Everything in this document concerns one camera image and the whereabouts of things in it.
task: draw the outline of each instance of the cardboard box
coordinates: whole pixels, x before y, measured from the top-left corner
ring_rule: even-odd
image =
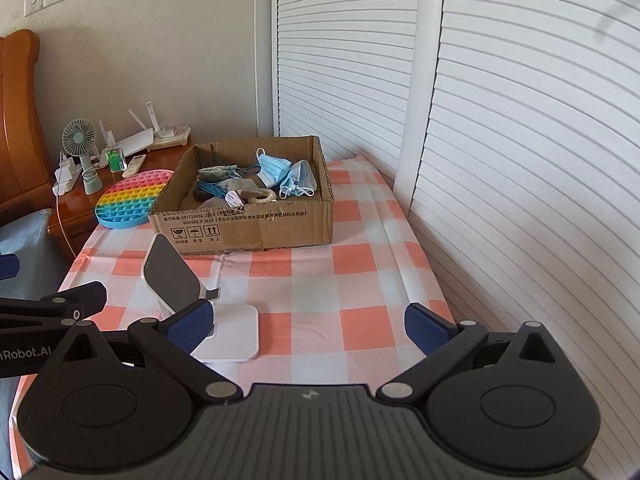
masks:
[[[291,162],[308,160],[318,183],[315,195],[240,208],[197,209],[200,202],[193,198],[193,185],[198,169],[219,164],[249,167],[257,163],[258,148]],[[320,140],[255,137],[196,144],[182,156],[149,211],[149,219],[180,254],[329,244],[334,230],[334,195]]]

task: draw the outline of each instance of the blue face mask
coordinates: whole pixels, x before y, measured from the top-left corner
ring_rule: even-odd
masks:
[[[300,160],[291,167],[280,184],[280,198],[285,199],[289,195],[302,196],[304,194],[312,196],[317,187],[318,184],[311,171],[311,166],[306,160]]]
[[[267,155],[264,153],[263,148],[258,148],[255,156],[260,163],[260,173],[258,173],[258,177],[264,182],[264,185],[268,189],[279,184],[291,167],[291,163],[286,158]]]

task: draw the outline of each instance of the checkered tablecloth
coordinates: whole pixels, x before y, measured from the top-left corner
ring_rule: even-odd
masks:
[[[452,319],[382,176],[360,156],[332,162],[329,170],[331,245],[186,257],[207,288],[220,287],[220,303],[258,309],[258,357],[212,366],[245,393],[254,382],[367,383],[375,392],[423,357],[404,333],[407,304],[419,301]],[[153,233],[149,224],[99,226],[71,267],[62,289],[94,280],[107,288],[107,306],[92,318],[102,330],[160,316],[158,300],[140,279]],[[20,381],[10,421],[16,478],[30,468],[15,412],[33,378]]]

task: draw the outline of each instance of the white louvered door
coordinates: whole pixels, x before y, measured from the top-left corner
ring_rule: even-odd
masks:
[[[329,159],[398,168],[417,0],[276,0],[281,136],[318,135]]]
[[[602,412],[601,479],[640,468],[636,7],[444,0],[409,214],[459,316],[539,320],[568,353]]]

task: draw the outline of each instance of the charging cable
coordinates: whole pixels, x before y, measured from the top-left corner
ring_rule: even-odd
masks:
[[[62,156],[63,156],[63,153],[60,152],[60,164],[62,164]],[[65,227],[62,225],[62,220],[60,219],[59,202],[60,202],[60,179],[58,179],[58,188],[56,189],[56,215],[58,215],[58,224],[60,225],[60,230],[62,231],[62,235],[65,237],[65,242],[69,246],[69,250],[71,251],[71,254],[73,254],[74,258],[76,258],[78,255],[74,251],[74,248],[71,246],[71,242],[69,241],[69,238],[66,236]]]

